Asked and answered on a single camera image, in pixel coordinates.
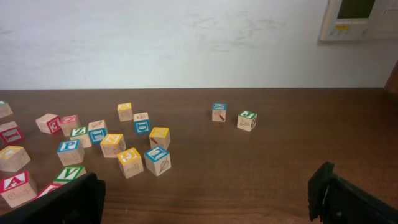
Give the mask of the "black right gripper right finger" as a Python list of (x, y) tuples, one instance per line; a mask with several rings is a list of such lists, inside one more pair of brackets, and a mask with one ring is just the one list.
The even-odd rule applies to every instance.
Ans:
[(326, 161), (308, 181), (309, 219), (322, 223), (397, 224), (397, 210), (333, 172)]

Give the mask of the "yellow S wooden block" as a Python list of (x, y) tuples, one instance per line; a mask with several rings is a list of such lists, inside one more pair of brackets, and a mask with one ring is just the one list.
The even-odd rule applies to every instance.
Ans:
[(100, 142), (100, 146), (105, 158), (117, 158), (120, 152), (126, 150), (123, 134), (107, 134)]

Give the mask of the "yellow E wooden block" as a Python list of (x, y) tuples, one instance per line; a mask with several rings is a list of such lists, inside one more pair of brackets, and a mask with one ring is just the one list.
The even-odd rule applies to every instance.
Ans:
[(117, 154), (119, 166), (126, 179), (144, 171), (142, 157), (135, 147)]

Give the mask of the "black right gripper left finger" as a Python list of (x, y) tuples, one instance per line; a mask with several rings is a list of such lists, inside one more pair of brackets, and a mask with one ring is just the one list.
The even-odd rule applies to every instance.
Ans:
[(1, 216), (1, 224), (101, 223), (106, 183), (81, 177)]

